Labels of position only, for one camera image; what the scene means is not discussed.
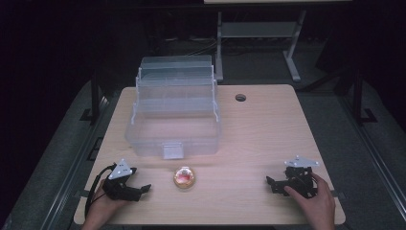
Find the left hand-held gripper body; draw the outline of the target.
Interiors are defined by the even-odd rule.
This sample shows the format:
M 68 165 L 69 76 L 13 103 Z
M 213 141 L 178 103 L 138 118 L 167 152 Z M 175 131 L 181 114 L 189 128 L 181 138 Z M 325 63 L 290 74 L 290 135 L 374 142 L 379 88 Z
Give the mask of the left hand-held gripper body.
M 129 167 L 122 159 L 106 177 L 102 189 L 113 200 L 138 201 L 141 198 L 141 190 L 126 185 L 127 180 L 136 171 L 136 168 Z

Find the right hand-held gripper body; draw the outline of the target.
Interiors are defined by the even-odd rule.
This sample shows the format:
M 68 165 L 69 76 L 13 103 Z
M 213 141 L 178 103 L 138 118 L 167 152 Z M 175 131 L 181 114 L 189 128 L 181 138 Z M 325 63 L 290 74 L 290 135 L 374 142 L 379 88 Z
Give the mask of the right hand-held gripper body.
M 284 164 L 286 166 L 285 180 L 273 181 L 273 193 L 288 196 L 288 192 L 284 188 L 289 186 L 305 198 L 316 196 L 315 179 L 311 173 L 312 168 L 318 167 L 320 163 L 297 155 L 294 159 L 285 161 Z

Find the clear plastic tiered storage box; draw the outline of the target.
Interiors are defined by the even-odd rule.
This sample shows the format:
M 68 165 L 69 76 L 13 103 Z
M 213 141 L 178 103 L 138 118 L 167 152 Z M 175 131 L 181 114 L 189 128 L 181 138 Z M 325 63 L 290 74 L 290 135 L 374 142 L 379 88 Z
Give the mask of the clear plastic tiered storage box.
M 221 133 L 210 56 L 144 57 L 125 131 L 140 156 L 215 154 Z

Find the person's right hand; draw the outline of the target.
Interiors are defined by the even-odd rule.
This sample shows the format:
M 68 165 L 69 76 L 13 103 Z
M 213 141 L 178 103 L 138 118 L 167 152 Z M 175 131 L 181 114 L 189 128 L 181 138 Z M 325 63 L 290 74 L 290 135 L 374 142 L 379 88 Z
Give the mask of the person's right hand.
M 325 180 L 316 173 L 311 174 L 317 184 L 317 195 L 305 198 L 293 188 L 284 190 L 299 204 L 313 230 L 335 230 L 335 199 Z

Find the person's left hand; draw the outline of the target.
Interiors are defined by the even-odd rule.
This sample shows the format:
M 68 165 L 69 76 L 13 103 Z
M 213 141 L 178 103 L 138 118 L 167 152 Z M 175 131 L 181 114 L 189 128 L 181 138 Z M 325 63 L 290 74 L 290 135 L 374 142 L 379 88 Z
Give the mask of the person's left hand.
M 127 204 L 125 200 L 113 200 L 108 197 L 102 188 L 103 184 L 104 180 L 92 197 L 92 204 L 81 230 L 100 230 L 118 210 Z

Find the black metal stand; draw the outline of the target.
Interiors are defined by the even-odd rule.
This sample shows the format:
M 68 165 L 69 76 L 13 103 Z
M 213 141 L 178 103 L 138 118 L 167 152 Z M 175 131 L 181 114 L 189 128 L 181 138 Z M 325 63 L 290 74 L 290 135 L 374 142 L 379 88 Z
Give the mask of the black metal stand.
M 90 79 L 90 89 L 91 89 L 91 107 L 86 108 L 80 117 L 81 121 L 89 122 L 92 126 L 96 123 L 101 114 L 101 101 L 102 96 L 100 94 L 100 74 L 97 70 L 94 70 Z
M 352 90 L 352 117 L 355 122 L 362 126 L 365 123 L 376 123 L 377 119 L 369 108 L 362 107 L 363 78 L 359 70 L 353 76 Z

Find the white metal stand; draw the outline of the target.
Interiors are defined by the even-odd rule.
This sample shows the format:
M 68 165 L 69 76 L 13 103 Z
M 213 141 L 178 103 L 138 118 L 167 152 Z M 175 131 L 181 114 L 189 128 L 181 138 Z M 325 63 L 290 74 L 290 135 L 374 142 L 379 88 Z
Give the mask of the white metal stand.
M 240 42 L 242 45 L 258 45 L 256 50 L 279 49 L 290 78 L 300 82 L 301 76 L 294 62 L 294 53 L 305 22 L 306 10 L 298 13 L 296 20 L 290 21 L 241 21 L 227 20 L 222 11 L 217 13 L 216 44 L 214 54 L 214 76 L 217 81 L 224 80 L 223 45 Z

